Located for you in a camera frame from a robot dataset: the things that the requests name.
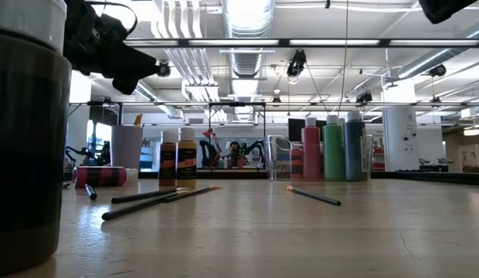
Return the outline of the large pink paint bottle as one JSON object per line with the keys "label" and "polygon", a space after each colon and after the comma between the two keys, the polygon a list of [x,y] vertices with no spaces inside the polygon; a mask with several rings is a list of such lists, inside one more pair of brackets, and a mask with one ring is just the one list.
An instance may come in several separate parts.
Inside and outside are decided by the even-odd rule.
{"label": "large pink paint bottle", "polygon": [[306,180],[321,179],[321,138],[320,129],[316,126],[316,118],[305,119],[302,129],[302,143],[304,152],[303,175]]}

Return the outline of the black background screen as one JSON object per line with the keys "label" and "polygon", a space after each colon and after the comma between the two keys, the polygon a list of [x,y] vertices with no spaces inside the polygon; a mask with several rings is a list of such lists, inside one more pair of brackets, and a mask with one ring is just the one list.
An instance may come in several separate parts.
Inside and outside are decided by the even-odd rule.
{"label": "black background screen", "polygon": [[[327,124],[326,120],[316,120],[316,127],[320,131],[320,139],[323,141],[322,128]],[[303,142],[302,129],[305,128],[305,119],[288,119],[288,139],[291,142]]]}

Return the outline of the large teal paint bottle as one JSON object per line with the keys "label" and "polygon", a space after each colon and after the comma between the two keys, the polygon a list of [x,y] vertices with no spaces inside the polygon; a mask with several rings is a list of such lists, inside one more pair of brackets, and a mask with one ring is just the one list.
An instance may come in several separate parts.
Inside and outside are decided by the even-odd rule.
{"label": "large teal paint bottle", "polygon": [[365,124],[360,112],[348,112],[344,124],[345,178],[348,181],[365,180]]}

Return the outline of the small ochre paint bottle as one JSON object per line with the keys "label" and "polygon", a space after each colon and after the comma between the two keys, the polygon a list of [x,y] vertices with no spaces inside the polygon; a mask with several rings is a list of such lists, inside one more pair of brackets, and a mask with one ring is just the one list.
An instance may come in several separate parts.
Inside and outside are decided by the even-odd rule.
{"label": "small ochre paint bottle", "polygon": [[180,188],[195,188],[197,147],[195,131],[192,128],[180,127],[178,129],[176,155],[177,186]]}

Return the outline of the magenta paint bottle black label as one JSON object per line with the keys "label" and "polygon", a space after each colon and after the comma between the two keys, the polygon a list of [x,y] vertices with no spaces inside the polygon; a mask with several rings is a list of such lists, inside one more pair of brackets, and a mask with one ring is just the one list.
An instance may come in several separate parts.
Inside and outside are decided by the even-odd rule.
{"label": "magenta paint bottle black label", "polygon": [[85,185],[92,187],[121,187],[138,183],[139,171],[135,168],[122,167],[76,167],[73,170],[73,185],[83,188]]}

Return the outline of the clear plastic bin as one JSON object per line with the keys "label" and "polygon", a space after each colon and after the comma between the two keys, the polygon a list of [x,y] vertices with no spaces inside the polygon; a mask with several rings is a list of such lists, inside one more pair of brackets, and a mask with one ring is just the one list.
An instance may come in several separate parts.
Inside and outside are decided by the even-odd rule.
{"label": "clear plastic bin", "polygon": [[[293,149],[302,149],[303,150],[303,143],[302,142],[291,142],[288,140],[287,137],[284,135],[268,135],[267,142],[265,145],[265,162],[266,162],[266,169],[267,173],[270,175],[271,181],[311,181],[304,179],[304,175],[302,179],[294,180],[294,179],[284,179],[278,180],[277,179],[277,166],[276,166],[276,149],[277,143],[279,141],[287,141],[290,144],[290,151]],[[373,169],[373,156],[374,156],[374,147],[373,147],[373,136],[371,134],[367,134],[365,136],[365,180],[369,181],[370,174],[372,173]]]}

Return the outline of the thin black paintbrush tan bristles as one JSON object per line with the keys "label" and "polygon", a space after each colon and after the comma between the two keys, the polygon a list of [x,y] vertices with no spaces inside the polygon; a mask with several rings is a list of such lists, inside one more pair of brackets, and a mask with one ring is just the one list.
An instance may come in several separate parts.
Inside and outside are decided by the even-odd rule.
{"label": "thin black paintbrush tan bristles", "polygon": [[327,196],[320,195],[320,194],[317,194],[317,193],[313,193],[313,192],[310,192],[310,191],[307,191],[307,190],[304,190],[304,189],[295,188],[291,185],[287,185],[285,190],[289,191],[289,192],[299,194],[299,195],[306,196],[308,198],[316,199],[318,201],[325,202],[325,203],[328,203],[328,204],[331,204],[331,205],[341,206],[341,201],[339,201],[339,200],[329,198]]}

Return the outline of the red desk lamp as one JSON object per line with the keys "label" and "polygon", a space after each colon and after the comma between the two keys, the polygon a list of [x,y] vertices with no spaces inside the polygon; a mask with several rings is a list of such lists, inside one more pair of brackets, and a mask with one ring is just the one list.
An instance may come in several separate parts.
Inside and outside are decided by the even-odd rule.
{"label": "red desk lamp", "polygon": [[216,146],[217,144],[219,144],[219,140],[216,136],[216,133],[213,131],[211,127],[207,131],[204,131],[203,135],[207,138],[207,140],[205,141],[208,141],[213,146]]}

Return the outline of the background black rig frame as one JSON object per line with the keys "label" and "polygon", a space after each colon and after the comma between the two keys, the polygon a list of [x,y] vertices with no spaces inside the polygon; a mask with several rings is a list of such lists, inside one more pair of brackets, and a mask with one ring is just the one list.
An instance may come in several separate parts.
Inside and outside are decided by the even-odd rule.
{"label": "background black rig frame", "polygon": [[266,104],[252,101],[209,103],[208,127],[203,136],[209,168],[265,169]]}

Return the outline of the silver ventilation duct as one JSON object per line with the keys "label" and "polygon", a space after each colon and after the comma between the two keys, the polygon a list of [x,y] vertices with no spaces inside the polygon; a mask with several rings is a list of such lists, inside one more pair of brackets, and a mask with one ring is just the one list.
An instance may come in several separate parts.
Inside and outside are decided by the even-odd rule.
{"label": "silver ventilation duct", "polygon": [[[275,0],[221,0],[225,37],[261,39],[270,34]],[[261,71],[264,55],[229,54],[232,74],[237,78],[255,78]]]}

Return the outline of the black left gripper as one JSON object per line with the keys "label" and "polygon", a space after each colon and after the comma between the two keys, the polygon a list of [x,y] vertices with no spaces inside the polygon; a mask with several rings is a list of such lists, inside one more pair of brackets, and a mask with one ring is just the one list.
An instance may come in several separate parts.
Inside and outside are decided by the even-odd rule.
{"label": "black left gripper", "polygon": [[[107,67],[107,47],[126,38],[120,20],[98,15],[91,3],[67,3],[63,55],[74,70],[84,75],[102,73]],[[158,73],[156,58],[136,51],[119,58],[112,66],[112,85],[122,94],[131,95],[138,81]]]}

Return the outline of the large green paint bottle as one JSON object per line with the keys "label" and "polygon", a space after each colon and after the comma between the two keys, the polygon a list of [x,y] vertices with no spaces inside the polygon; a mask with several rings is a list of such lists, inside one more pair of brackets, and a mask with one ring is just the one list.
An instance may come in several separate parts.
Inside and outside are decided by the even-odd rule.
{"label": "large green paint bottle", "polygon": [[328,115],[323,126],[324,177],[327,180],[345,179],[343,128],[336,115]]}

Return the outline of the black overhead light bar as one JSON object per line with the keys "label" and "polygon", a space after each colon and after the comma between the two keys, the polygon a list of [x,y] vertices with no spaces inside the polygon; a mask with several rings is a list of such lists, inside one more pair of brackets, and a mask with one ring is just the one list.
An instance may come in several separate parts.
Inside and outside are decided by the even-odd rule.
{"label": "black overhead light bar", "polygon": [[134,48],[425,48],[479,49],[479,39],[128,39]]}

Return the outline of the small brown paint bottle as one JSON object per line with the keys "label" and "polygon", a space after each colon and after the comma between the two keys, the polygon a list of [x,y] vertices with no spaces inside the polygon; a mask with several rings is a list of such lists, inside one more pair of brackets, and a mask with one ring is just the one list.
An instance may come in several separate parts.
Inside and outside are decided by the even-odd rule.
{"label": "small brown paint bottle", "polygon": [[161,132],[159,148],[159,186],[175,187],[176,135],[173,131]]}

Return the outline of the small red paint bottle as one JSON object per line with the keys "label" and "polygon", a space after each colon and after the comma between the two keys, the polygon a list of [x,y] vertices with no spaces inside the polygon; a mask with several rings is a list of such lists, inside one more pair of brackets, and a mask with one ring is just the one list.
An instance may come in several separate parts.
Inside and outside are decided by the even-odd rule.
{"label": "small red paint bottle", "polygon": [[302,149],[290,151],[290,179],[299,180],[303,178],[304,152]]}

